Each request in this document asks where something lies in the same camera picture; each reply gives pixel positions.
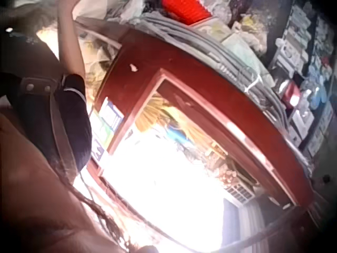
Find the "hand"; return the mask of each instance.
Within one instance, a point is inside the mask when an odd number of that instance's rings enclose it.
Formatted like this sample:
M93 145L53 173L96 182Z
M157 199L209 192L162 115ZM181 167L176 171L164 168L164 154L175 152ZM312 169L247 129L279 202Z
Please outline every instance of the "hand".
M72 12L80 0L58 0L58 10L60 12Z

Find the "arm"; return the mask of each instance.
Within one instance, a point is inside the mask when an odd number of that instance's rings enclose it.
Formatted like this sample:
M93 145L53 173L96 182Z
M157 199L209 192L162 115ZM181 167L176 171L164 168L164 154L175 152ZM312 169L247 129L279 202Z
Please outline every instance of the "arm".
M60 62L69 74L85 79L84 61L73 22L73 9L80 0L58 1L58 47Z

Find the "rivet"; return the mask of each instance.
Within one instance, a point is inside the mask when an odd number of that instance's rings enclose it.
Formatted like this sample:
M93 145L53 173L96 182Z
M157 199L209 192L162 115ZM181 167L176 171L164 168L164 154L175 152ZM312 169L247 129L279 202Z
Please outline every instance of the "rivet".
M32 83L30 83L29 85L27 85L26 89L28 91L31 91L34 88L34 85Z

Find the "red item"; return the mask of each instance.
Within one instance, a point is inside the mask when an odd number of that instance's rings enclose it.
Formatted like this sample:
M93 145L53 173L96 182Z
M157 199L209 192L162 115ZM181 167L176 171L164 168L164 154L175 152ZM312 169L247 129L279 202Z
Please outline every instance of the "red item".
M163 0L162 4L166 11L176 15L186 25L212 16L197 0Z
M301 91L295 82L290 82L282 97L282 101L288 109L296 107L301 98Z

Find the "plastic bag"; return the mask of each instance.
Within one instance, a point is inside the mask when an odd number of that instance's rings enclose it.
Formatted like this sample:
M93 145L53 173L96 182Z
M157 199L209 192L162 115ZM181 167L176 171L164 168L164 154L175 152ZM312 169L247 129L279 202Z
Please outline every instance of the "plastic bag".
M199 0L212 16L218 17L226 25L232 19L232 12L229 7L230 0Z

